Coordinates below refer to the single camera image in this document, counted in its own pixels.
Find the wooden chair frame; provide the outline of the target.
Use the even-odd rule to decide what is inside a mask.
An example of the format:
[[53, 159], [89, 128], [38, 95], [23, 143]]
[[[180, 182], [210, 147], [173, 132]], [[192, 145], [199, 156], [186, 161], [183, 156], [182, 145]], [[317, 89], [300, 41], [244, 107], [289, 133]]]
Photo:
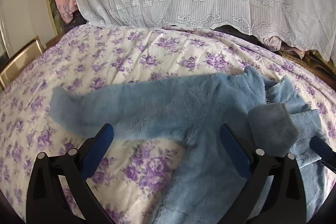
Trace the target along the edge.
[[63, 37], [64, 33], [57, 35], [43, 46], [38, 36], [21, 48], [13, 57], [1, 67], [1, 88], [4, 91], [6, 87], [13, 82], [20, 73], [36, 58], [42, 56], [50, 47], [56, 45]]

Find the blue fleece baby garment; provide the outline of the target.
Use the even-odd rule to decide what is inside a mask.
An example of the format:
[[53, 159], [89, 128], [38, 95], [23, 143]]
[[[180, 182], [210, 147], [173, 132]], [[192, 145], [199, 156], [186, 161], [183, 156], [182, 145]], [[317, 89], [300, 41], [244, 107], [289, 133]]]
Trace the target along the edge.
[[296, 156], [308, 217], [325, 197], [324, 170], [309, 147], [312, 137], [323, 137], [319, 112], [287, 77], [269, 81], [246, 67], [236, 76], [216, 73], [110, 85], [85, 95], [56, 87], [50, 115], [86, 138], [111, 124], [118, 139], [169, 138], [185, 146], [185, 158], [151, 223], [217, 223], [232, 205], [245, 180], [219, 140], [223, 124], [269, 155]]

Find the purple floral bed quilt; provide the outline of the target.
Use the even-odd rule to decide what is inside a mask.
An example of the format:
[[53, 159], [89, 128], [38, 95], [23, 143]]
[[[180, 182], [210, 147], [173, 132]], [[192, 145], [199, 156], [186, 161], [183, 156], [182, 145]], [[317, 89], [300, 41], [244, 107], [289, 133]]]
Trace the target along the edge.
[[[62, 155], [83, 142], [50, 118], [54, 87], [82, 94], [132, 81], [237, 75], [248, 65], [272, 80], [287, 76], [318, 109], [323, 133], [335, 146], [335, 91], [287, 58], [214, 31], [72, 29], [1, 94], [1, 191], [10, 208], [25, 220], [29, 178], [39, 152]], [[114, 142], [88, 185], [117, 223], [146, 223], [184, 152], [167, 139]]]

